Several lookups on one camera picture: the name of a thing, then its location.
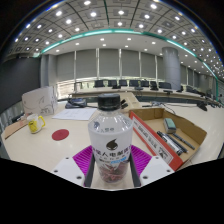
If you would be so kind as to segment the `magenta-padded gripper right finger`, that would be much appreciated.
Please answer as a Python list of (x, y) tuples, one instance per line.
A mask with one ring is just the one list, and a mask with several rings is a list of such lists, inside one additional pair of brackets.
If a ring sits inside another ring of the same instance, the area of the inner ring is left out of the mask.
[(134, 145), (131, 146), (130, 168), (135, 187), (145, 186), (174, 173), (160, 156), (150, 156)]

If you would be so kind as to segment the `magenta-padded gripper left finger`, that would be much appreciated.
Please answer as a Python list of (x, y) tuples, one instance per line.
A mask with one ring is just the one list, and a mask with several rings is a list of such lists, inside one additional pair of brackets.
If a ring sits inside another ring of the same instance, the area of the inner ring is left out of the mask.
[(76, 155), (62, 159), (52, 173), (81, 187), (90, 187), (94, 164), (92, 147), (88, 146)]

